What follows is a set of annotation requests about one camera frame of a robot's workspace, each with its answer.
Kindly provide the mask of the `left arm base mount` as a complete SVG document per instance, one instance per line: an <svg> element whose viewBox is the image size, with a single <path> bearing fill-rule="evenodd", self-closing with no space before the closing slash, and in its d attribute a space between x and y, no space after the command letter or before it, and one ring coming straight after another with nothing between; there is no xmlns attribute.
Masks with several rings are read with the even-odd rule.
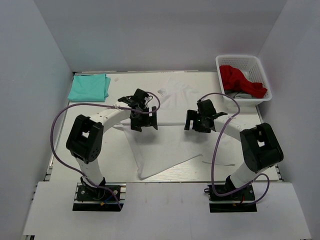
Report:
<svg viewBox="0 0 320 240"><path fill-rule="evenodd" d="M120 212L125 203L126 184L106 184L106 189L84 186L78 183L74 195L74 212Z"/></svg>

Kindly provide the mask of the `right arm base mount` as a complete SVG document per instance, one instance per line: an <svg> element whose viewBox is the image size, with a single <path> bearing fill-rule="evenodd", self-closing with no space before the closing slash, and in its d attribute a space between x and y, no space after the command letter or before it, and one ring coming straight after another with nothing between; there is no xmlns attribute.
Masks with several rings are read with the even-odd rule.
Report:
<svg viewBox="0 0 320 240"><path fill-rule="evenodd" d="M212 185L208 185L203 191L208 195L210 213L257 212L257 206L253 203L256 200L255 193L251 185L227 196L217 196Z"/></svg>

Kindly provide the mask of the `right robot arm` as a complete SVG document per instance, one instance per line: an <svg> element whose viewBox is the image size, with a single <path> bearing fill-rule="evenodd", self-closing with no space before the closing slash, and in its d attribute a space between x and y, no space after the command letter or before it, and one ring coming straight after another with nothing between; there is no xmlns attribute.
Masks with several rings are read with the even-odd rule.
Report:
<svg viewBox="0 0 320 240"><path fill-rule="evenodd" d="M227 135L241 143L243 163L225 180L225 193L236 200L263 172L283 161L284 154L270 124L264 122L253 128L245 129L244 123L236 122L239 112L229 116L226 112L217 112L209 99L198 100L197 110L187 110L184 130L198 133L219 133L213 150L211 163L211 185L214 185L214 166L218 147L223 135Z"/></svg>

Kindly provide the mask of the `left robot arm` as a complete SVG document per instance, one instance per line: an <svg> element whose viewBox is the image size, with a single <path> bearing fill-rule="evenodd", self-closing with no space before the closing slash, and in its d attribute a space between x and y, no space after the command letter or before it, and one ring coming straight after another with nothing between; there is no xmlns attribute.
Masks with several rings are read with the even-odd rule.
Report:
<svg viewBox="0 0 320 240"><path fill-rule="evenodd" d="M114 105L106 106L104 110L75 118L66 148L79 164L83 176L81 181L89 186L88 193L99 200L105 196L105 178L103 177L98 157L102 150L103 136L106 131L125 120L129 120L132 131L141 132L142 128L158 129L157 111L159 106L148 106L156 96L142 89L137 89L133 95L123 96Z"/></svg>

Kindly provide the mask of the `white t-shirt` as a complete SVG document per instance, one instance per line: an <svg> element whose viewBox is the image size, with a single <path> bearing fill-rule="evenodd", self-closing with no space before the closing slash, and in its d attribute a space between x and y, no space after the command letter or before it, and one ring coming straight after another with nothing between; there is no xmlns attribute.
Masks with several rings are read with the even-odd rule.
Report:
<svg viewBox="0 0 320 240"><path fill-rule="evenodd" d="M114 126L123 131L128 140L138 177L149 178L195 157L210 164L219 133L184 130L187 111L197 109L197 101L203 94L172 78L158 93L161 95L157 111L158 129L146 127L141 132L134 131L128 120Z"/></svg>

